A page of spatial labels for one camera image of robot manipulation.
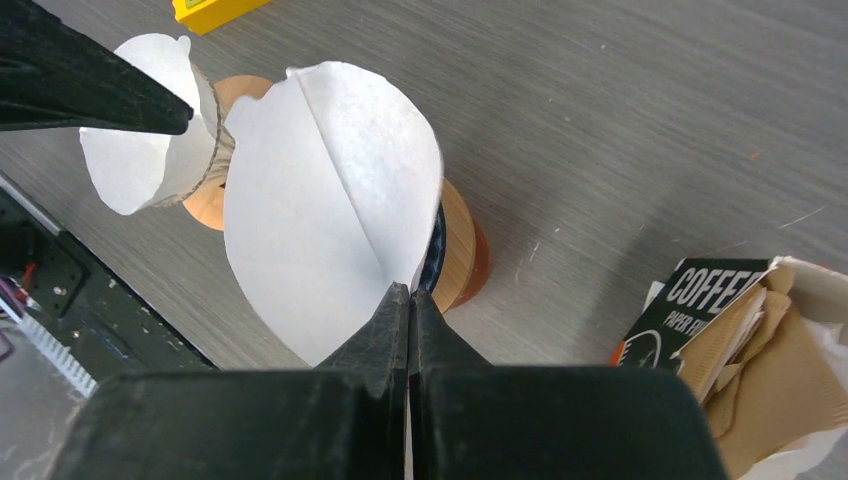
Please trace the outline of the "blue glass dripper cone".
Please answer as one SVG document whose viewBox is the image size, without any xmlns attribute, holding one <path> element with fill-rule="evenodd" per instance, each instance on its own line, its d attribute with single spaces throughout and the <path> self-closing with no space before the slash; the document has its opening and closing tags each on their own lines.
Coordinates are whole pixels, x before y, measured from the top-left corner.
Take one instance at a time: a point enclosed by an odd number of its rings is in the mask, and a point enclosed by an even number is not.
<svg viewBox="0 0 848 480">
<path fill-rule="evenodd" d="M 430 294 L 435 291 L 445 262 L 447 228 L 442 206 L 437 211 L 434 229 L 424 258 L 418 289 Z"/>
</svg>

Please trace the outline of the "amber glass carafe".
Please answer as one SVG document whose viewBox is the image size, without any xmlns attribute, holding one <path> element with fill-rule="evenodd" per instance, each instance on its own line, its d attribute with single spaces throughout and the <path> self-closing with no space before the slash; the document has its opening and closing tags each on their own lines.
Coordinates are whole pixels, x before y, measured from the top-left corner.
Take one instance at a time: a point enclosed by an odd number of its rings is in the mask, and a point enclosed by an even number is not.
<svg viewBox="0 0 848 480">
<path fill-rule="evenodd" d="M 473 236 L 448 229 L 445 264 L 437 288 L 447 290 L 446 312 L 469 302 L 484 287 L 490 274 L 490 249 L 477 221 L 472 222 Z"/>
</svg>

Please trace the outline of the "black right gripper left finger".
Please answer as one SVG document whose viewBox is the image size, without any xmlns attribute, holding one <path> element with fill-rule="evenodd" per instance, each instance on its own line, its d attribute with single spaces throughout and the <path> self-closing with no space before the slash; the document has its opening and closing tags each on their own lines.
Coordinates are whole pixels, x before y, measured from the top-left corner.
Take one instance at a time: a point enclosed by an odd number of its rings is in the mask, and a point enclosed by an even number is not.
<svg viewBox="0 0 848 480">
<path fill-rule="evenodd" d="M 401 479 L 410 293 L 308 370 L 124 374 L 86 403 L 54 479 Z"/>
</svg>

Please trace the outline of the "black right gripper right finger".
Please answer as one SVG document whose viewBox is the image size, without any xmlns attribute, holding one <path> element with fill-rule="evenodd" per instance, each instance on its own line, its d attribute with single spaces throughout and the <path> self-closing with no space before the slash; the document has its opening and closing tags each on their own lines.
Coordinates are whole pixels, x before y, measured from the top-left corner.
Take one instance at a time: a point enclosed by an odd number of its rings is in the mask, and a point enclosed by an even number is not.
<svg viewBox="0 0 848 480">
<path fill-rule="evenodd" d="M 723 479 L 689 388 L 662 370 L 495 366 L 424 291 L 410 302 L 417 479 Z"/>
</svg>

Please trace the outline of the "white paper coffee filter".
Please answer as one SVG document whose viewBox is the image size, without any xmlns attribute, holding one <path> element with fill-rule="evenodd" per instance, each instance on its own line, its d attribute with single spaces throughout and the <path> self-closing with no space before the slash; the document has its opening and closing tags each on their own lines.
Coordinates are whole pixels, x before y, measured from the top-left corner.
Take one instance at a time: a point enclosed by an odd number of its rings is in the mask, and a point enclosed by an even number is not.
<svg viewBox="0 0 848 480">
<path fill-rule="evenodd" d="M 133 37 L 114 50 L 184 100 L 193 109 L 191 120 L 199 98 L 190 52 L 189 37 L 162 33 Z M 160 185 L 173 136 L 178 135 L 82 128 L 79 137 L 86 166 L 103 203 L 121 215 L 158 206 L 164 197 Z"/>
</svg>

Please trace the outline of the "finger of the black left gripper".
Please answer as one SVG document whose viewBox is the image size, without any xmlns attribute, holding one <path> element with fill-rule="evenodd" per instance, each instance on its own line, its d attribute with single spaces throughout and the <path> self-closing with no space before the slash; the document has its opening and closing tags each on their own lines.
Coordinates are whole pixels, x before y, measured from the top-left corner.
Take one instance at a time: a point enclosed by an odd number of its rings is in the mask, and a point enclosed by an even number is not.
<svg viewBox="0 0 848 480">
<path fill-rule="evenodd" d="M 1 4 L 1 128 L 179 135 L 192 107 L 33 1 Z"/>
</svg>

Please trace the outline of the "large wooden ring holder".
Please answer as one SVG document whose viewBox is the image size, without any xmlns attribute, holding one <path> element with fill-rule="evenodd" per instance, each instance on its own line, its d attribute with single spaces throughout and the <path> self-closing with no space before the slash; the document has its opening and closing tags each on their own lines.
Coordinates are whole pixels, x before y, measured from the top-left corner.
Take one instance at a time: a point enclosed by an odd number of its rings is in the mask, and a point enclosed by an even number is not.
<svg viewBox="0 0 848 480">
<path fill-rule="evenodd" d="M 236 75 L 220 80 L 214 89 L 222 106 L 228 110 L 243 96 L 260 99 L 270 89 L 272 81 L 254 75 Z M 215 231 L 224 229 L 224 200 L 226 178 L 201 186 L 183 202 L 184 209 L 201 225 Z"/>
</svg>

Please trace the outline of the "small wooden ring holder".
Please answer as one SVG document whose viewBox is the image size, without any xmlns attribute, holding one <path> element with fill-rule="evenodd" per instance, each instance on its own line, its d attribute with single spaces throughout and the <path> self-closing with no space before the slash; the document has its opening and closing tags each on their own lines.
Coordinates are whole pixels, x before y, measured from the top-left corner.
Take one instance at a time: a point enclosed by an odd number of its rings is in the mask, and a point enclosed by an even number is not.
<svg viewBox="0 0 848 480">
<path fill-rule="evenodd" d="M 445 219 L 444 263 L 432 292 L 441 313 L 450 310 L 466 289 L 473 272 L 476 235 L 471 211 L 463 196 L 443 180 L 441 206 Z"/>
</svg>

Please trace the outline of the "clear glass dripper cone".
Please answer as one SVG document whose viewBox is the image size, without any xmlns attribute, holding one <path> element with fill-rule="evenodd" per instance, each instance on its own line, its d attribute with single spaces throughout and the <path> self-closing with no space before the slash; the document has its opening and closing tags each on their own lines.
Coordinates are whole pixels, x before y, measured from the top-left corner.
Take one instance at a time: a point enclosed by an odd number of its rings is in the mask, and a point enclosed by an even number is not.
<svg viewBox="0 0 848 480">
<path fill-rule="evenodd" d="M 181 202 L 202 186 L 222 183 L 228 173 L 235 140 L 225 125 L 230 106 L 209 78 L 189 63 L 198 91 L 198 104 L 187 131 L 170 140 L 160 185 L 158 206 Z"/>
</svg>

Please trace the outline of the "orange coffee filter box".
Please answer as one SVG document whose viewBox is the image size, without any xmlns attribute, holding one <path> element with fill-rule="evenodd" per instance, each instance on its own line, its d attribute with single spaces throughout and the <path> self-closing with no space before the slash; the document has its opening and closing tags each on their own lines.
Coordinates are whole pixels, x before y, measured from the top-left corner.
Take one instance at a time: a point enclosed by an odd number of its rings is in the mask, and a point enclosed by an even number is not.
<svg viewBox="0 0 848 480">
<path fill-rule="evenodd" d="M 794 479 L 847 434 L 847 277 L 791 256 L 683 259 L 610 362 L 686 383 L 730 477 Z"/>
</svg>

